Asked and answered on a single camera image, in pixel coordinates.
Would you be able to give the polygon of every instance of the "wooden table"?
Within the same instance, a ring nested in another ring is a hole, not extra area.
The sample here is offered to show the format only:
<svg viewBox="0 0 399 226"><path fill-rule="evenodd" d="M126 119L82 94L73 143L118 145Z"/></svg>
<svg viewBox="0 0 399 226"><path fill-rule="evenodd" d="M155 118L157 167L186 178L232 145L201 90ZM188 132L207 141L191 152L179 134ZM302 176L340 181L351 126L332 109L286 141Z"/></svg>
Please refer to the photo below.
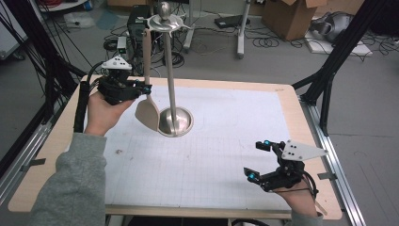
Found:
<svg viewBox="0 0 399 226"><path fill-rule="evenodd" d="M152 78L154 86L167 86L167 79ZM241 82L222 82L206 80L175 79L175 87L210 88L210 89L240 89L276 92L287 123L290 138L308 145L315 146L311 130L305 119L294 89L289 85L258 84ZM74 93L64 109L52 133L38 153L36 159L45 158L44 165L34 166L25 175L8 209L13 212L29 212L37 195L46 180L56 171L55 162L64 152L72 139L72 126L77 104L78 94ZM317 196L318 211L325 215L325 219L339 219L342 211L329 180L319 180L317 174L325 172L321 158L314 158L305 162L306 170L314 178L320 193ZM142 215L142 216L171 216L171 217L200 217L200 218L289 218L287 211L236 210L212 208L174 208L174 207L146 207L107 205L106 213L111 215Z"/></svg>

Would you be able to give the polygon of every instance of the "gray floor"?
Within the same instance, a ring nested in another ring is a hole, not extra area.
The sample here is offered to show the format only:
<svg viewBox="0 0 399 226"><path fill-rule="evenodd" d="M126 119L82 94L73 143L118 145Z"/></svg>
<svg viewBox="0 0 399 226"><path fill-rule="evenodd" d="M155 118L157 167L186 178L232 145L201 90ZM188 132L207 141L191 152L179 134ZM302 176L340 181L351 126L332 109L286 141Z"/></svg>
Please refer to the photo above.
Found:
<svg viewBox="0 0 399 226"><path fill-rule="evenodd" d="M105 13L109 12L103 8L90 12L96 22L104 18ZM214 17L200 18L196 24L215 28ZM126 18L120 17L114 27L125 23ZM249 28L257 27L263 27L260 18L252 17ZM109 32L109 29L94 26L73 30L70 36L94 64L104 60L103 37ZM197 30L192 49L184 54L184 65L174 70L175 77L293 84L317 72L327 59L327 55L311 54L306 45L294 48L289 42L279 40L278 47L262 48L255 47L250 39L246 39L245 57L238 59L235 34ZM88 71L89 65L71 45L67 46L71 49L72 63ZM378 49L377 44L370 49ZM4 154L39 109L43 98L28 60L1 62L0 70L3 106L0 154ZM167 74L165 67L158 71L163 77ZM399 145L397 84L399 53L394 51L387 56L376 51L364 62L351 56L334 80L328 131L367 225L397 225L399 221L399 196L396 195L399 185L395 167L399 160L396 154ZM10 213L6 203L0 211L1 225L26 224L27 215ZM345 218L326 222L326 225L345 224Z"/></svg>

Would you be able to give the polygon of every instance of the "white plastic mount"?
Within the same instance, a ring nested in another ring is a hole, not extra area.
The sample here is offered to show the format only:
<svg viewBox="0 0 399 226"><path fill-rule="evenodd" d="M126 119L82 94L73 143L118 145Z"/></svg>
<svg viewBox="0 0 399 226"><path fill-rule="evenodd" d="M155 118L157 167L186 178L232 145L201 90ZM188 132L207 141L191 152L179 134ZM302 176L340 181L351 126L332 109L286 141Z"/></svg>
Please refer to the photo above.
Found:
<svg viewBox="0 0 399 226"><path fill-rule="evenodd" d="M316 148L307 144L288 140L282 151L281 158L285 160L303 161L328 154L327 150Z"/></svg>
<svg viewBox="0 0 399 226"><path fill-rule="evenodd" d="M121 56L115 56L102 64L104 69L132 70L132 65Z"/></svg>

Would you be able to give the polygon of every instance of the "gray sleeve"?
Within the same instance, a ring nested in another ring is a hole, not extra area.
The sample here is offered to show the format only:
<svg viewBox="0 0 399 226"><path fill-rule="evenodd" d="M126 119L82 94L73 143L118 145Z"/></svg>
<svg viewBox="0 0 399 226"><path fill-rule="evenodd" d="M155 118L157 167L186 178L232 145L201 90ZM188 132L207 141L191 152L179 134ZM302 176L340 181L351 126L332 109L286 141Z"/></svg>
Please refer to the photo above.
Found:
<svg viewBox="0 0 399 226"><path fill-rule="evenodd" d="M29 225L104 225L105 143L105 137L73 134L36 199Z"/></svg>
<svg viewBox="0 0 399 226"><path fill-rule="evenodd" d="M291 214L292 221L286 223L285 226L323 226L323 215L320 213L317 213L317 215L317 218L311 218L293 211Z"/></svg>

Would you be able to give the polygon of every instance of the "hand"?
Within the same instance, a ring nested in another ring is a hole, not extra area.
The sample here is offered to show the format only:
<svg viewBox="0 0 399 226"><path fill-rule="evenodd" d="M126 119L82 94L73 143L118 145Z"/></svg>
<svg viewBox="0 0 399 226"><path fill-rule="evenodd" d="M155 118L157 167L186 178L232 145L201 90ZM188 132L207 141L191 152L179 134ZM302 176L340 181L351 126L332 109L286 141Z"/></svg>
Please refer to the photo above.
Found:
<svg viewBox="0 0 399 226"><path fill-rule="evenodd" d="M132 105L133 101L125 101L110 105L100 92L95 92L88 99L88 125L85 134L104 136L117 124L121 114Z"/></svg>
<svg viewBox="0 0 399 226"><path fill-rule="evenodd" d="M313 196L309 191L308 185L302 179L298 184L291 188L278 188L273 190L280 195L295 212L309 217L318 217L316 207L314 205Z"/></svg>

